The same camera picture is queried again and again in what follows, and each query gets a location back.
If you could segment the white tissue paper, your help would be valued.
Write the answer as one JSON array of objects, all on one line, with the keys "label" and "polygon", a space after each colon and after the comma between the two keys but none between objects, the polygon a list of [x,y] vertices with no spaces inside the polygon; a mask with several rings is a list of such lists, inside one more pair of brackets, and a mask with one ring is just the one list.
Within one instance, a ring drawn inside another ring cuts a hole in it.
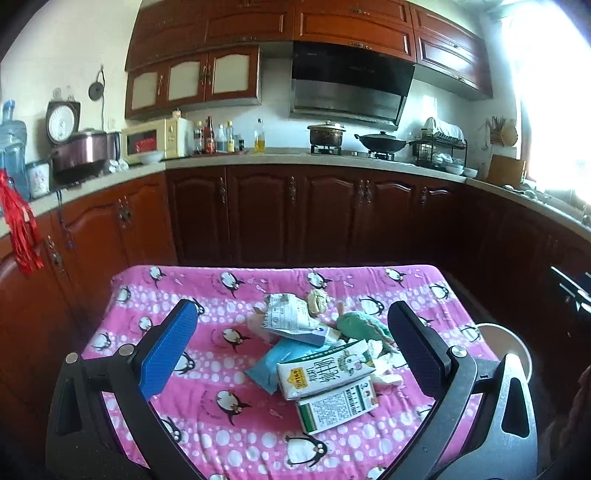
[{"label": "white tissue paper", "polygon": [[375,366],[375,371],[370,377],[376,384],[395,387],[403,384],[402,374],[408,363],[396,346],[379,340],[370,340],[368,352]]}]

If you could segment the green white drink carton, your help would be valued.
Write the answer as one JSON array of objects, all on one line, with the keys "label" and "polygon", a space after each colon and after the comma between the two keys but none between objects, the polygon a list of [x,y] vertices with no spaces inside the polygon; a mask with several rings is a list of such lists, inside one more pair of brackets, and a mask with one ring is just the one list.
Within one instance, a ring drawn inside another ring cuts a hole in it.
[{"label": "green white drink carton", "polygon": [[310,435],[359,418],[379,406],[370,376],[337,389],[297,400],[301,430]]}]

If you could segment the green wrapper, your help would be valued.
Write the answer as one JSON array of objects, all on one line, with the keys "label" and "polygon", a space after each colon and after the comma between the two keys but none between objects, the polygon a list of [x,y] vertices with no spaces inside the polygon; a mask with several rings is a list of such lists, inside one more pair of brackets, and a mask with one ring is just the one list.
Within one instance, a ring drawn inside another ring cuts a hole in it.
[{"label": "green wrapper", "polygon": [[383,341],[390,345],[394,343],[388,326],[362,311],[349,311],[339,315],[337,328],[349,338]]}]

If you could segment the light blue plastic pouch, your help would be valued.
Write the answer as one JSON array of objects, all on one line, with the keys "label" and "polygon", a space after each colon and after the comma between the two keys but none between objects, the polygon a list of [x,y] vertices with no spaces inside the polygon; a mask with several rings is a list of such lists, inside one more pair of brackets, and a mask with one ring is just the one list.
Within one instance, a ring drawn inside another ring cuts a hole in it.
[{"label": "light blue plastic pouch", "polygon": [[247,369],[245,375],[263,391],[266,391],[267,394],[273,395],[279,388],[276,373],[277,365],[320,351],[322,351],[322,347],[283,338],[273,348],[270,348],[263,355],[263,358],[256,362],[255,366]]}]

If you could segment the white printed snack bag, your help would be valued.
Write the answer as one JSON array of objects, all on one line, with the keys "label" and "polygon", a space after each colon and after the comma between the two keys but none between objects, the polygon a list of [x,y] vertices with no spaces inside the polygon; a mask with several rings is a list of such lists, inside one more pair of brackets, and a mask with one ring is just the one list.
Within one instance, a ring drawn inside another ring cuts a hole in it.
[{"label": "white printed snack bag", "polygon": [[319,324],[308,312],[307,302],[294,294],[277,293],[266,296],[264,329],[298,335],[314,331]]}]

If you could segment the beige paper ball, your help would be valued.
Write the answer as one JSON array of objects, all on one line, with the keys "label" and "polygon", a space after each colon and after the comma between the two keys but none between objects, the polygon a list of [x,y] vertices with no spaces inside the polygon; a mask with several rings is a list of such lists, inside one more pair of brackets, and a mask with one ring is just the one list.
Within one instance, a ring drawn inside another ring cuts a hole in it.
[{"label": "beige paper ball", "polygon": [[331,298],[324,289],[311,289],[307,296],[308,313],[311,317],[325,314],[329,308],[329,301]]}]

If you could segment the blue white toothpaste box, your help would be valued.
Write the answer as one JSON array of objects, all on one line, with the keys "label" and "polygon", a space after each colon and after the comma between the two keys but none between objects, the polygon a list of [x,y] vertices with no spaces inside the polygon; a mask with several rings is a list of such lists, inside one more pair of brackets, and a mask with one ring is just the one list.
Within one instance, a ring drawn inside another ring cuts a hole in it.
[{"label": "blue white toothpaste box", "polygon": [[339,332],[339,330],[324,324],[318,326],[314,330],[298,330],[290,332],[281,329],[270,329],[270,333],[290,340],[310,344],[315,347],[335,344],[335,342],[341,337],[341,332]]}]

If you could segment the round white kitchen scale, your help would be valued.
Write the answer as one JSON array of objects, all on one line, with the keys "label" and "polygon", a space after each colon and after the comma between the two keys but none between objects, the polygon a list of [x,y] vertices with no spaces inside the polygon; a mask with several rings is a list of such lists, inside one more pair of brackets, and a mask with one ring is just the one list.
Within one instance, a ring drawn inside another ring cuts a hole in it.
[{"label": "round white kitchen scale", "polygon": [[47,105],[46,134],[51,145],[60,145],[78,131],[81,105],[75,100],[53,100]]}]

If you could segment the red tassel decoration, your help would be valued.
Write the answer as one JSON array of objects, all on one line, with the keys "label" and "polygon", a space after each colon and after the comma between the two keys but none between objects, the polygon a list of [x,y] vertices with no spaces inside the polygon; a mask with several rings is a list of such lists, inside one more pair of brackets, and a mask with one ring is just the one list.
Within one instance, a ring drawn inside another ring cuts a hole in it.
[{"label": "red tassel decoration", "polygon": [[44,264],[37,251],[42,239],[35,216],[5,169],[1,170],[1,210],[9,228],[19,270],[25,275],[31,275],[42,269]]}]

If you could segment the white floral canister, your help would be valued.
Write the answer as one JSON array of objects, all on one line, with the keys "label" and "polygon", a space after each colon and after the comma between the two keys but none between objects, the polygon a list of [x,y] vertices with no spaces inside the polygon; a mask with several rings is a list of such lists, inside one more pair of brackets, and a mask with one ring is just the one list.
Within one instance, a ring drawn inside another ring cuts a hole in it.
[{"label": "white floral canister", "polygon": [[50,193],[51,167],[47,159],[28,164],[26,173],[32,199],[38,199]]}]

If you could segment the silver rice cooker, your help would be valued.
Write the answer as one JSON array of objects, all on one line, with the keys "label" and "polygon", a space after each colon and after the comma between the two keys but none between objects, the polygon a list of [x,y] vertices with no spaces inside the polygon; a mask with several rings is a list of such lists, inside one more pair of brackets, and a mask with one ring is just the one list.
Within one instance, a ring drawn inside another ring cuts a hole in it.
[{"label": "silver rice cooker", "polygon": [[50,155],[54,181],[70,185],[97,177],[108,160],[107,134],[100,130],[76,132]]}]

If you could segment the black dish rack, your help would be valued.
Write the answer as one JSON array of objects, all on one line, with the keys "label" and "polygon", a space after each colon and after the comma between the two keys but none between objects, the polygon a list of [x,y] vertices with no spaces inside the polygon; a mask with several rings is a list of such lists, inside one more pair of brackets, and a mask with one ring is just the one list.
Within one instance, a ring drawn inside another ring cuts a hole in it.
[{"label": "black dish rack", "polygon": [[416,164],[445,170],[450,165],[466,166],[468,141],[461,127],[429,117],[417,138],[410,142]]}]

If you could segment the cream microwave oven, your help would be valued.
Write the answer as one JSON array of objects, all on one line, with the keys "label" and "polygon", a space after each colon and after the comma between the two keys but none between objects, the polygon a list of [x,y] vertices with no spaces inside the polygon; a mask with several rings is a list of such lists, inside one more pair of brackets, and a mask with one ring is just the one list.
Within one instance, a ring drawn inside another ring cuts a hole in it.
[{"label": "cream microwave oven", "polygon": [[162,159],[188,157],[193,153],[193,123],[185,118],[163,118],[127,127],[121,132],[121,156],[129,164],[155,152]]}]

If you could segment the red sauce bottle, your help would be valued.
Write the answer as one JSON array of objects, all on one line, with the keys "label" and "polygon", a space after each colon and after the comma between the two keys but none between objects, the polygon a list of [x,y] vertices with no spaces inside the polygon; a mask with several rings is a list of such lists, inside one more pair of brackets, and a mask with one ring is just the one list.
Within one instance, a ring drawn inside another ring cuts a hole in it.
[{"label": "red sauce bottle", "polygon": [[214,128],[211,116],[207,116],[204,125],[204,152],[215,153]]}]

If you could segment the black wok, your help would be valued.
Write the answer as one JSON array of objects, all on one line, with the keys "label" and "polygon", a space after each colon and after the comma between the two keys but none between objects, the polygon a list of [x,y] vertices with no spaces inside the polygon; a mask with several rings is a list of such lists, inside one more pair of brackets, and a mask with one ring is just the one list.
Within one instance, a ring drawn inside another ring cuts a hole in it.
[{"label": "black wok", "polygon": [[405,140],[397,139],[395,136],[381,131],[379,134],[355,135],[370,152],[396,154],[408,145]]}]

